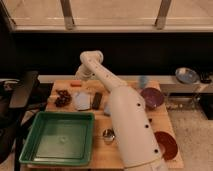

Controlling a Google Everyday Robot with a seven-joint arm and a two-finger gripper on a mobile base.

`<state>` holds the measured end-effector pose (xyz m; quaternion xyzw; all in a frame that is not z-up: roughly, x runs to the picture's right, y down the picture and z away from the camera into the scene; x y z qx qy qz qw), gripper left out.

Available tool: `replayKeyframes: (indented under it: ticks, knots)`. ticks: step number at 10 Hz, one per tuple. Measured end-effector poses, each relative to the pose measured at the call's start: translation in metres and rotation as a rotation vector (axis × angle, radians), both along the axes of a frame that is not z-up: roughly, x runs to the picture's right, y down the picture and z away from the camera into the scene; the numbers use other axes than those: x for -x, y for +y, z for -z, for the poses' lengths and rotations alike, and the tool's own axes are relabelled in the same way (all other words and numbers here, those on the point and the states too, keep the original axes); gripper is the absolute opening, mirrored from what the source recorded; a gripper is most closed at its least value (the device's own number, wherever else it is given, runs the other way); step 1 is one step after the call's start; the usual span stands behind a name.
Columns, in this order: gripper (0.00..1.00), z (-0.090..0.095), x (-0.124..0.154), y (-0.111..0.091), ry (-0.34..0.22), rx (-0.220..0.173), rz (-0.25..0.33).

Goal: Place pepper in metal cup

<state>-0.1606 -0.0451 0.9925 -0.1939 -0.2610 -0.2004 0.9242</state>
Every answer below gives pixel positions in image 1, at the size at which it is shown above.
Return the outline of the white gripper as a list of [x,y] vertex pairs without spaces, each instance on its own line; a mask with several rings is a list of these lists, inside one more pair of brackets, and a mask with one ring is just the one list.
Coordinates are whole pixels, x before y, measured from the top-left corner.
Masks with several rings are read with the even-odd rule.
[[78,67],[78,70],[76,71],[76,78],[83,80],[83,81],[87,81],[92,77],[93,73],[84,65],[81,64]]

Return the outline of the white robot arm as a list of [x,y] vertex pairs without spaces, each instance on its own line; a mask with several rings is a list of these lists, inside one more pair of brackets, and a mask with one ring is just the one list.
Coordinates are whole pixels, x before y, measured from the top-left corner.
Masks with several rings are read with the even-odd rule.
[[108,107],[124,171],[169,171],[145,111],[142,96],[102,65],[101,51],[80,54],[76,77],[95,75],[110,92]]

